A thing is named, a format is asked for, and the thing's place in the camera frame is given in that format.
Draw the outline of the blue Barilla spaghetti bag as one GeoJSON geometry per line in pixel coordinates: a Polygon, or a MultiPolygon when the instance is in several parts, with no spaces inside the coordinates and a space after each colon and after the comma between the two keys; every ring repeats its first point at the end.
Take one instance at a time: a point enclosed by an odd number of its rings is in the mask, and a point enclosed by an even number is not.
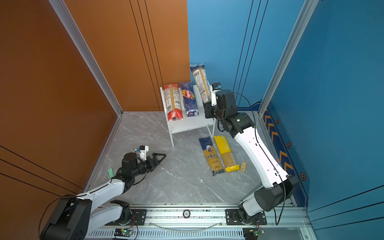
{"type": "Polygon", "coordinates": [[[180,87],[182,90],[184,106],[187,117],[197,117],[199,109],[197,105],[196,95],[191,82],[181,82],[180,87]]]}

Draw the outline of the clear white-label spaghetti bag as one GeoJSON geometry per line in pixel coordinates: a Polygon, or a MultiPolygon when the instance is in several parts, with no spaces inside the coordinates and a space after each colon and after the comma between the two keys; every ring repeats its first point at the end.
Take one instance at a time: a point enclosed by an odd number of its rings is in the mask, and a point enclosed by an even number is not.
{"type": "Polygon", "coordinates": [[[199,89],[203,103],[211,103],[211,85],[207,79],[205,65],[190,65],[190,70],[199,89]]]}

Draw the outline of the red spaghetti bag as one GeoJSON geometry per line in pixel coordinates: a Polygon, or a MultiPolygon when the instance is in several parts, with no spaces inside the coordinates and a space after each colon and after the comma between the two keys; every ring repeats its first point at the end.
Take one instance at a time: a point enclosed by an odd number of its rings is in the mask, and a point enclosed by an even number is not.
{"type": "Polygon", "coordinates": [[[164,86],[168,122],[183,120],[179,88],[177,84],[164,86]]]}

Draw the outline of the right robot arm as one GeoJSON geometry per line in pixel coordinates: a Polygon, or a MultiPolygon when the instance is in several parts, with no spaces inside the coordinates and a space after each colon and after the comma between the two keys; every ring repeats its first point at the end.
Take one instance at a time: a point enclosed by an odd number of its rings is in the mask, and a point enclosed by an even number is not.
{"type": "Polygon", "coordinates": [[[216,87],[211,90],[211,102],[204,105],[206,117],[216,119],[245,150],[255,166],[262,188],[239,205],[240,220],[245,225],[255,222],[262,212],[284,205],[299,185],[297,176],[290,176],[275,160],[258,134],[254,117],[240,113],[235,102],[236,93],[216,87]]]}

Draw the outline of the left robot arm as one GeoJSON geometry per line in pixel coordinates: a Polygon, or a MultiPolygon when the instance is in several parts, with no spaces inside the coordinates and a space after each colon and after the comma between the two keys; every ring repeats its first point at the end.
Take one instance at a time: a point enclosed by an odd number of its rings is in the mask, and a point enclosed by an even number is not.
{"type": "Polygon", "coordinates": [[[130,204],[115,198],[136,185],[137,176],[153,172],[166,158],[153,153],[145,159],[137,153],[127,153],[117,173],[107,183],[76,196],[64,196],[57,200],[49,220],[39,227],[41,240],[83,240],[92,232],[110,222],[133,224],[130,204]]]}

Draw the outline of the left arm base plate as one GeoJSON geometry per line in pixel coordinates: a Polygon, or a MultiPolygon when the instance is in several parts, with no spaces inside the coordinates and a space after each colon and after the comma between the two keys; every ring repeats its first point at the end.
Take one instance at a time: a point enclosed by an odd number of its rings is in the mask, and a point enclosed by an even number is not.
{"type": "Polygon", "coordinates": [[[122,213],[122,216],[112,223],[120,226],[144,226],[147,216],[145,209],[130,209],[122,213]]]}

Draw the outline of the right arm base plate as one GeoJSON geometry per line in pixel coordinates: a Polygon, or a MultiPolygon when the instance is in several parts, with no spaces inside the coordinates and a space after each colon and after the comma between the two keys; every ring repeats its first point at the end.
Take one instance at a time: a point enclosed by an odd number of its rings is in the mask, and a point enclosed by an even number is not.
{"type": "Polygon", "coordinates": [[[254,216],[248,216],[244,210],[241,209],[226,209],[226,224],[229,226],[235,225],[267,225],[267,218],[264,212],[257,213],[254,216]]]}

